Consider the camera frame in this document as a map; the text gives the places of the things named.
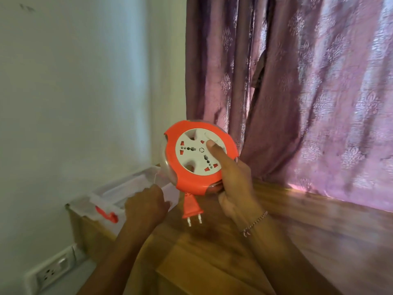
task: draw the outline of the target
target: round extension box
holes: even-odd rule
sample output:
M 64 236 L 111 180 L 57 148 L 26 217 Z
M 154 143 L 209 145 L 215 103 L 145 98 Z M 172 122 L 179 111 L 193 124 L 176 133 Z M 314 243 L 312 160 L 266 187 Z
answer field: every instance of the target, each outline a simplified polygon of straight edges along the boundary
M 205 121 L 180 121 L 164 133 L 161 169 L 178 190 L 205 195 L 223 189 L 221 165 L 206 147 L 208 140 L 217 143 L 230 158 L 238 157 L 231 136 Z

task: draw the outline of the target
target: purple curtain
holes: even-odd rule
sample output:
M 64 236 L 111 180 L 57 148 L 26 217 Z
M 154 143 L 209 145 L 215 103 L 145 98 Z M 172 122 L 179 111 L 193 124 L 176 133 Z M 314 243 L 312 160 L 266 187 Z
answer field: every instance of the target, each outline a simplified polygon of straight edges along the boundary
M 243 145 L 251 75 L 265 48 L 267 0 L 187 0 L 187 119 L 219 125 Z
M 393 211 L 393 1 L 268 1 L 188 0 L 187 117 L 245 130 L 258 178 Z

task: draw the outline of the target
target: shiny curtain fabric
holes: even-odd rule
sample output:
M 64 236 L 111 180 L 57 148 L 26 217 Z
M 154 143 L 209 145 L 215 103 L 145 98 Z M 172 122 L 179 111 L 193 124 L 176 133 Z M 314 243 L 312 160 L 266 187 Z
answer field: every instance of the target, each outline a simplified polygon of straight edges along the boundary
M 187 0 L 185 93 L 187 119 L 219 125 L 243 145 L 265 48 L 267 0 Z

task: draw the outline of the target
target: white wall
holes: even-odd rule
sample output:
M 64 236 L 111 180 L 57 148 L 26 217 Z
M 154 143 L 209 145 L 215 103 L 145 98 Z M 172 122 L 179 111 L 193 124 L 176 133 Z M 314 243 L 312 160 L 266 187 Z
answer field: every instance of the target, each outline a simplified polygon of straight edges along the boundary
M 152 159 L 166 129 L 185 119 L 186 0 L 148 0 Z
M 1 294 L 72 243 L 64 204 L 151 163 L 146 16 L 145 0 L 0 0 Z

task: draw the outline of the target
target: chain bracelet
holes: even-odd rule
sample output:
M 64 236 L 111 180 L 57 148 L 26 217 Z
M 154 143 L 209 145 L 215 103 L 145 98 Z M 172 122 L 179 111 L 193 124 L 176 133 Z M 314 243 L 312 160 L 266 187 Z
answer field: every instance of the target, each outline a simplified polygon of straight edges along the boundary
M 266 217 L 266 215 L 268 215 L 268 212 L 265 211 L 255 222 L 253 222 L 251 225 L 249 225 L 247 228 L 243 229 L 240 231 L 241 234 L 244 235 L 244 237 L 247 237 L 247 235 L 251 235 L 250 234 L 250 230 L 253 226 L 255 226 L 258 222 L 260 222 L 262 219 L 264 219 Z

